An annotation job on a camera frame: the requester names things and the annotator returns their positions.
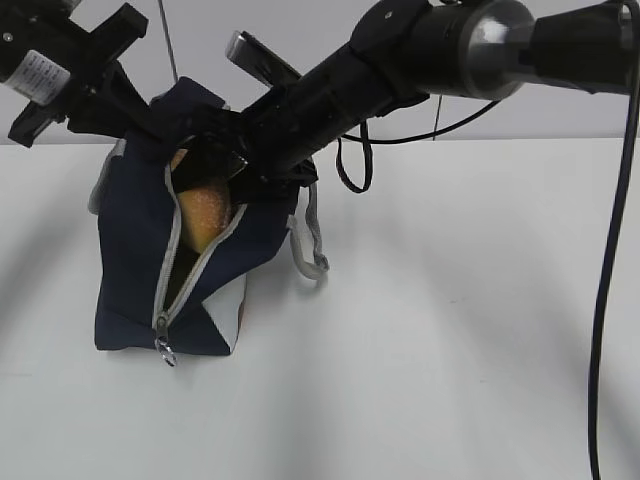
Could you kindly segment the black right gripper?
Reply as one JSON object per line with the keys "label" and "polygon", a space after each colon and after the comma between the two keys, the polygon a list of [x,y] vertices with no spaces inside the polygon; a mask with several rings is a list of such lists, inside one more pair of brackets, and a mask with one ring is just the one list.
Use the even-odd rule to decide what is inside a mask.
{"label": "black right gripper", "polygon": [[197,134],[179,146],[174,191],[229,180],[235,205],[286,202],[316,182],[314,154],[391,100],[382,75],[343,45],[296,83],[271,88],[240,112],[198,108]]}

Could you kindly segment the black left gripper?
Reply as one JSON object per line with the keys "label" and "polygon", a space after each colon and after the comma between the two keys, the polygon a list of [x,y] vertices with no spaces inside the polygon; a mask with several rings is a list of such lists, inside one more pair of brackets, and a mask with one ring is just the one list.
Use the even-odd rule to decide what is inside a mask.
{"label": "black left gripper", "polygon": [[25,97],[9,139],[31,147],[53,123],[75,134],[162,143],[169,127],[138,93],[120,56],[146,35],[148,20],[123,4],[91,31],[75,23],[75,1],[1,4],[1,83]]}

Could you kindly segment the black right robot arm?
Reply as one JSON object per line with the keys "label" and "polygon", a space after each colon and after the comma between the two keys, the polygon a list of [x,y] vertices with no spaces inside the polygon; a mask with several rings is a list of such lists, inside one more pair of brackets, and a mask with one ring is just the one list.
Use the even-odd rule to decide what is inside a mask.
{"label": "black right robot arm", "polygon": [[380,1],[305,73],[244,32],[227,54],[268,91],[238,112],[199,108],[172,178],[180,192],[226,180],[239,202],[313,184],[315,153],[433,95],[495,105],[526,84],[639,89],[639,26],[621,1],[538,18],[518,1]]}

